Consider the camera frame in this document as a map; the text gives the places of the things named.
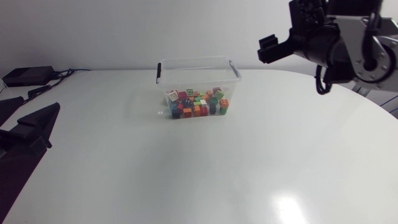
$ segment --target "white tabletop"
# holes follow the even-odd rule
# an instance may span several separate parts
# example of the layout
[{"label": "white tabletop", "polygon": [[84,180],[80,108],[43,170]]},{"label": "white tabletop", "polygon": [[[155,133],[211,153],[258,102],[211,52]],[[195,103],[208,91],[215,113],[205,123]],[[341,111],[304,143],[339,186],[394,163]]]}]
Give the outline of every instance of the white tabletop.
[{"label": "white tabletop", "polygon": [[169,119],[155,71],[79,72],[21,107],[3,129],[61,104],[4,223],[398,223],[393,116],[310,76],[241,73],[226,116]]}]

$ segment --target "plastic storage bin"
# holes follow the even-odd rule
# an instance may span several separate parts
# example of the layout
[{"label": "plastic storage bin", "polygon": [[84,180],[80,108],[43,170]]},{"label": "plastic storage bin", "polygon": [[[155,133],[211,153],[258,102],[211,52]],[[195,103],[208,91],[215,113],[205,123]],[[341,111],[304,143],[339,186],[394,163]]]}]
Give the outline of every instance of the plastic storage bin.
[{"label": "plastic storage bin", "polygon": [[165,59],[157,67],[173,119],[225,115],[241,74],[228,57]]}]

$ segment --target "colorful block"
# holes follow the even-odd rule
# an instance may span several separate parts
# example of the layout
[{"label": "colorful block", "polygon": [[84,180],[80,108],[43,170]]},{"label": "colorful block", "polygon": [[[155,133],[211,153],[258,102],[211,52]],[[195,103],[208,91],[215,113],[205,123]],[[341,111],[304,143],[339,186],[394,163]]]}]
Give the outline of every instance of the colorful block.
[{"label": "colorful block", "polygon": [[209,99],[209,103],[210,103],[211,105],[217,105],[217,104],[218,104],[218,100],[217,100],[217,98],[215,98],[215,97],[211,97],[211,98]]},{"label": "colorful block", "polygon": [[193,96],[193,90],[187,89],[187,96]]},{"label": "colorful block", "polygon": [[220,114],[225,115],[228,108],[220,108]]},{"label": "colorful block", "polygon": [[228,108],[229,107],[228,100],[220,100],[220,106],[221,108]]},{"label": "colorful block", "polygon": [[176,110],[177,109],[177,104],[176,103],[171,103],[170,104],[170,110]]},{"label": "colorful block", "polygon": [[207,107],[200,108],[200,116],[207,116],[207,115],[208,115]]},{"label": "colorful block", "polygon": [[177,94],[177,92],[173,91],[173,92],[169,93],[169,99],[170,99],[172,102],[178,100],[178,94]]},{"label": "colorful block", "polygon": [[195,106],[193,109],[195,116],[200,116],[200,106]]},{"label": "colorful block", "polygon": [[209,111],[210,111],[211,115],[214,115],[214,114],[216,114],[217,109],[216,108],[210,108]]},{"label": "colorful block", "polygon": [[206,100],[200,100],[200,105],[201,105],[201,107],[207,107]]},{"label": "colorful block", "polygon": [[188,97],[187,96],[187,93],[186,92],[178,92],[177,93],[178,94],[178,98],[180,99],[180,100],[183,100],[183,99],[185,99],[186,97]]},{"label": "colorful block", "polygon": [[185,98],[181,101],[182,105],[184,106],[184,108],[192,108],[193,107],[193,102],[191,99],[189,98]]},{"label": "colorful block", "polygon": [[213,88],[213,94],[216,94],[217,91],[221,91],[221,89],[219,87]]},{"label": "colorful block", "polygon": [[208,95],[204,95],[204,96],[202,97],[202,99],[208,101],[208,100],[209,100],[209,96],[208,96]]},{"label": "colorful block", "polygon": [[180,112],[180,114],[182,114],[183,111],[184,111],[184,105],[182,105],[182,103],[180,103],[180,104],[177,106],[177,109],[178,109],[178,111]]},{"label": "colorful block", "polygon": [[186,118],[191,118],[192,117],[192,109],[191,108],[185,108],[184,109],[184,117],[186,117]]},{"label": "colorful block", "polygon": [[214,94],[214,97],[217,98],[217,100],[220,100],[224,97],[224,93],[222,91],[217,90],[217,92]]},{"label": "colorful block", "polygon": [[172,110],[172,117],[173,119],[180,119],[181,115],[179,110]]}]

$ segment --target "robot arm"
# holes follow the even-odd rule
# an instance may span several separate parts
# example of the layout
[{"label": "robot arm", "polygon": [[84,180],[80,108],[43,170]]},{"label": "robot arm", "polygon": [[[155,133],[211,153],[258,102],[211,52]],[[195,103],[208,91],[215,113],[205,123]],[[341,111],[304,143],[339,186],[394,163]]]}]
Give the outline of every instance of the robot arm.
[{"label": "robot arm", "polygon": [[[293,0],[292,28],[279,44],[275,35],[260,40],[260,61],[295,54],[318,64],[317,91],[354,80],[363,88],[398,91],[398,26],[381,18],[381,0]],[[321,81],[322,67],[326,68]]]}]

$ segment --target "container lid handle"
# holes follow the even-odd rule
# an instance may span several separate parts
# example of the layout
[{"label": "container lid handle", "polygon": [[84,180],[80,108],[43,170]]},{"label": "container lid handle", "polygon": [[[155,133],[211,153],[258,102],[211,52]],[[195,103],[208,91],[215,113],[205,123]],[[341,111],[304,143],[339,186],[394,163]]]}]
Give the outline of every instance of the container lid handle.
[{"label": "container lid handle", "polygon": [[156,84],[159,84],[160,73],[162,71],[162,64],[157,64],[157,75],[156,75]]}]

